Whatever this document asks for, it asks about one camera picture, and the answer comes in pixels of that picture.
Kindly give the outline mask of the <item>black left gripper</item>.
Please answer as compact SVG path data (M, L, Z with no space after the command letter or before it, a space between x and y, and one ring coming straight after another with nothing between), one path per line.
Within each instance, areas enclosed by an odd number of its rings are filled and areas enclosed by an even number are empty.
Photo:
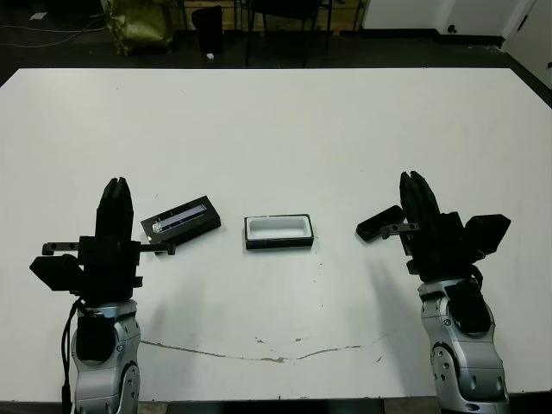
M113 235L114 194L117 179L105 186L96 214L95 236L82 236L75 242L47 242L41 251L41 281L54 292L70 292L86 302L124 302L133 290L142 287L136 274L142 253L175 254L172 243L142 244L119 240ZM128 183L119 178L121 237L130 237L133 204Z

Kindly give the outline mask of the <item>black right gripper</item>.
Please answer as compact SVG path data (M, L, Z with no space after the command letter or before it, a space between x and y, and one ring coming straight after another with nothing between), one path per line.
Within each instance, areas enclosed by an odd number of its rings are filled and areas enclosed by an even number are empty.
M474 265L476 251L464 240L464 227L456 212L440 213L435 194L416 171L402 172L400 203L406 223L387 224L379 229L382 238L397 235L406 255L408 273L424 283L440 280L483 280Z

